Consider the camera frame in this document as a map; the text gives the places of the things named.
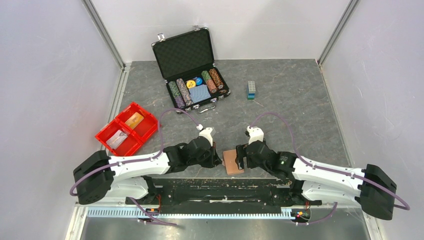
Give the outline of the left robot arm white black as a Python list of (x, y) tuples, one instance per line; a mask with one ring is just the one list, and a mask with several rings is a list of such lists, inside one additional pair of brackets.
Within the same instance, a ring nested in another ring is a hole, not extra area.
[(98, 150), (73, 170), (70, 192), (81, 205), (127, 197), (151, 204), (157, 190), (148, 175), (179, 173), (194, 165), (211, 169), (220, 163), (215, 145), (203, 136), (145, 155), (109, 156)]

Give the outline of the orange leather card holder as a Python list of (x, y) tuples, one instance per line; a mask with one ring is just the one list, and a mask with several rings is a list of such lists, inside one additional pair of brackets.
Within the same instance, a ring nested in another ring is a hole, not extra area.
[(229, 176), (238, 175), (245, 172), (245, 170), (239, 168), (238, 164), (236, 163), (237, 151), (235, 149), (223, 151), (222, 156), (222, 164), (225, 166), (226, 173)]

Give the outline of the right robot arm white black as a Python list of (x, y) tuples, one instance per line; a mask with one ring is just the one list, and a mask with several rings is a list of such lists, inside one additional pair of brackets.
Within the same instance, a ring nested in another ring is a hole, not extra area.
[(275, 152), (262, 141), (238, 145), (235, 149), (239, 168), (261, 168), (280, 180), (290, 180), (288, 196), (295, 204), (306, 201), (352, 204), (377, 219), (393, 218), (397, 185), (377, 165), (335, 166), (299, 158), (293, 152)]

